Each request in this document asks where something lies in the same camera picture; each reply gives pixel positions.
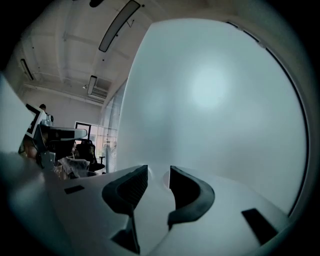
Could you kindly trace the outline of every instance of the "air vent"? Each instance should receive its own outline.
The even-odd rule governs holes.
[[[107,94],[108,93],[106,91],[101,90],[101,89],[97,88],[96,86],[93,87],[92,93],[91,93],[91,95],[98,96],[98,97],[101,97],[104,99],[107,97]]]

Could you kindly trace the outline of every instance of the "black office chair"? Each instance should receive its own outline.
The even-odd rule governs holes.
[[[96,158],[96,146],[89,139],[82,139],[81,144],[76,145],[76,149],[79,152],[79,158],[85,159],[90,162],[89,171],[95,172],[105,168],[105,165],[97,162]]]

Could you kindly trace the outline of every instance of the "window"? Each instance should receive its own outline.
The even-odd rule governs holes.
[[[106,150],[110,141],[108,140],[108,128],[103,126],[98,126],[89,123],[76,122],[76,129],[85,129],[87,131],[87,136],[83,137],[80,140],[76,140],[76,144],[80,144],[82,140],[90,140],[95,146],[95,157],[97,161],[100,162],[99,157],[106,157]]]

